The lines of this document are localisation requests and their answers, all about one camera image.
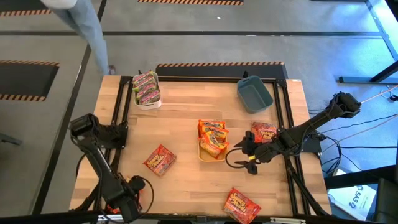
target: concrete floor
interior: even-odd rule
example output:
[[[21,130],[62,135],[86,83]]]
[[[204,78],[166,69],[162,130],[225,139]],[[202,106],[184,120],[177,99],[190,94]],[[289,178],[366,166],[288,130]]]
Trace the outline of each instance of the concrete floor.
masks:
[[[100,1],[93,1],[98,10]],[[397,21],[383,0],[372,1],[393,44],[398,49]],[[235,31],[360,31],[377,32],[366,5],[361,2],[314,2],[308,0],[249,0],[243,7],[145,4],[108,1],[102,20],[105,31],[122,30],[235,30]],[[2,17],[0,30],[69,30],[54,15]],[[342,85],[340,75],[373,76],[394,60],[378,37],[106,37],[109,61],[120,75],[138,69],[154,69],[158,63],[186,62],[285,62],[289,78],[303,81],[308,107],[326,106],[334,93],[346,91],[358,100],[379,93],[383,85]],[[0,101],[0,132],[23,140],[19,147],[0,144],[0,216],[30,213],[50,150],[65,111],[86,44],[79,37],[0,36],[0,59],[60,62],[60,70],[45,102]],[[90,113],[101,83],[93,57],[73,110],[72,119]],[[359,123],[396,113],[397,103],[379,97],[363,105],[353,119],[337,119],[320,131]],[[394,146],[398,120],[356,136],[344,146]],[[374,124],[330,132],[341,139]],[[323,148],[331,144],[322,142]],[[330,149],[322,156],[336,156]],[[395,163],[393,149],[346,149],[344,154],[361,169]],[[45,202],[45,213],[64,212],[72,195],[75,167],[81,152],[65,138]],[[341,167],[357,171],[343,159]]]

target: person's leg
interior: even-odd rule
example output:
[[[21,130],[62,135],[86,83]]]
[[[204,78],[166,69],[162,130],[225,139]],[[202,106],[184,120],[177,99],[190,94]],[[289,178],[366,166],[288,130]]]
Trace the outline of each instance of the person's leg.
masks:
[[[72,19],[70,12],[67,9],[51,9],[55,15],[57,15],[64,23],[66,23],[70,28],[72,28],[79,36],[82,37],[79,26]]]
[[[69,12],[93,50],[97,66],[103,74],[109,74],[106,42],[91,0],[77,0],[76,5],[69,9]]]

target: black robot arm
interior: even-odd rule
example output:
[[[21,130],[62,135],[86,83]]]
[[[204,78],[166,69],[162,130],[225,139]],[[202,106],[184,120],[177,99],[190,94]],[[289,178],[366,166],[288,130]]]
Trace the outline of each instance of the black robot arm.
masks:
[[[361,103],[351,94],[340,92],[333,96],[333,99],[330,100],[329,105],[324,111],[299,126],[278,130],[278,133],[272,137],[271,142],[255,143],[254,134],[250,131],[246,131],[243,140],[235,145],[235,147],[240,147],[242,153],[248,155],[249,161],[235,162],[241,165],[241,167],[236,167],[232,166],[226,159],[227,164],[234,168],[246,168],[250,174],[257,174],[258,164],[270,162],[272,158],[279,154],[285,157],[298,156],[302,151],[303,142],[309,133],[333,119],[352,118],[360,112],[360,107]],[[300,180],[290,159],[288,158],[286,161],[287,172],[297,183],[315,213],[317,215],[328,215],[315,201],[304,183]]]
[[[123,220],[132,222],[140,217],[138,194],[145,187],[142,177],[134,176],[128,183],[116,175],[106,161],[101,148],[114,148],[125,144],[124,125],[105,126],[92,114],[70,123],[72,142],[83,151],[99,178],[101,194],[111,208],[119,208]]]

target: white basket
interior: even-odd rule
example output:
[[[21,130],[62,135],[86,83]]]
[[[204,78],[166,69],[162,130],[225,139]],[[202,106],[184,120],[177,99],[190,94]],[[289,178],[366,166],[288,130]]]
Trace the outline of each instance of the white basket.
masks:
[[[138,75],[134,75],[132,80],[136,80],[136,78],[138,77]],[[160,86],[159,86],[159,79],[157,78],[157,74],[154,72],[154,77],[156,79],[157,82],[157,87],[159,88],[160,91]],[[136,101],[136,92],[133,90],[134,92],[134,104],[141,110],[150,110],[150,109],[156,109],[156,108],[160,108],[160,106],[162,106],[162,93],[160,93],[160,98],[158,101],[153,102],[153,103],[147,103],[144,105],[138,105],[137,101]]]

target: wooden table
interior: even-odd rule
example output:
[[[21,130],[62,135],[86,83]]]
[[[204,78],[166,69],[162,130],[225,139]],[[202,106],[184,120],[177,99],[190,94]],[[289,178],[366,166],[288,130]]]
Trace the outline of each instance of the wooden table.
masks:
[[[119,80],[120,76],[105,76],[103,79],[94,112],[101,124],[111,122]],[[223,205],[228,192],[235,187],[261,206],[259,215],[292,215],[282,156],[259,165],[258,175],[248,174],[245,169],[232,169],[225,162],[202,162],[198,158],[198,119],[226,121],[228,141],[233,146],[242,140],[253,121],[277,125],[275,104],[258,114],[246,113],[238,100],[235,83],[160,82],[159,85],[163,102],[159,109],[142,111],[131,102],[129,134],[119,164],[123,176],[140,175],[154,186],[155,199],[149,213],[225,216]],[[265,85],[274,97],[272,85]],[[309,119],[302,83],[300,80],[287,80],[287,85],[294,123],[301,124]],[[284,122],[287,123],[285,111]],[[163,177],[157,177],[142,164],[159,144],[177,155],[176,163]],[[231,154],[231,161],[238,159],[247,158],[238,152]],[[301,159],[306,186],[323,209],[330,212],[318,157],[302,153]],[[97,182],[96,174],[84,159],[70,208],[79,206]],[[297,186],[296,194],[299,211],[303,213]],[[146,187],[142,196],[144,209],[150,198],[150,188]]]

